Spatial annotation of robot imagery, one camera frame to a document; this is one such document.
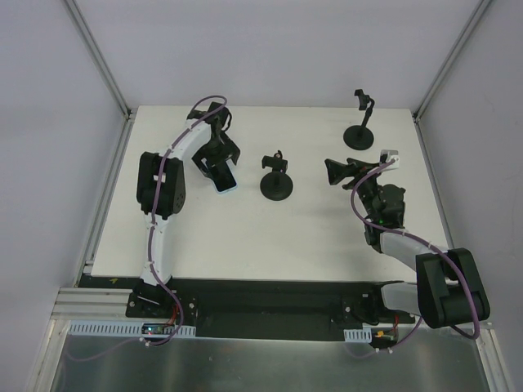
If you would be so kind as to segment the blue case smartphone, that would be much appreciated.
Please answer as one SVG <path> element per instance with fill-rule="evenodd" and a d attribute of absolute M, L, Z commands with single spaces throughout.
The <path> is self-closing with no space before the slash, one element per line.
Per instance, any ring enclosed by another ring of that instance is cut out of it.
<path fill-rule="evenodd" d="M 209 168 L 211 181 L 219 194 L 224 194 L 237 187 L 237 181 L 230 169 L 229 162 L 218 163 Z"/>

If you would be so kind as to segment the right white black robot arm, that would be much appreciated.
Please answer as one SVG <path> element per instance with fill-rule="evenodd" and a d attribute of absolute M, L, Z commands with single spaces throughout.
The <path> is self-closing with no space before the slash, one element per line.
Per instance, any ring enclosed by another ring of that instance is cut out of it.
<path fill-rule="evenodd" d="M 446 249 L 411 234 L 405 228 L 405 192 L 393 184 L 381 185 L 378 177 L 399 166 L 392 151 L 382 152 L 378 163 L 349 158 L 324 162 L 331 185 L 343 180 L 350 203 L 360 201 L 364 211 L 355 216 L 364 224 L 366 243 L 376 252 L 392 257 L 416 274 L 415 283 L 385 283 L 380 295 L 368 301 L 369 316 L 386 322 L 397 310 L 420 316 L 433 328 L 472 323 L 480 326 L 491 313 L 476 262 L 466 248 Z"/>

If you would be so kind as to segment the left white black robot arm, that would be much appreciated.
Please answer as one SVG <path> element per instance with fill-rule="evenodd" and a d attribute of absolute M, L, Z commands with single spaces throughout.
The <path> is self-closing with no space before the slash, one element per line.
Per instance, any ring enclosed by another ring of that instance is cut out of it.
<path fill-rule="evenodd" d="M 173 260 L 168 255 L 176 216 L 186 202 L 185 164 L 192 161 L 219 194 L 233 190 L 237 181 L 230 169 L 240 149 L 226 134 L 232 113 L 224 96 L 203 98 L 188 113 L 179 136 L 161 152 L 140 157 L 136 200 L 145 215 L 145 262 L 129 296 L 127 312 L 142 311 L 165 318 L 177 308 L 167 290 Z"/>

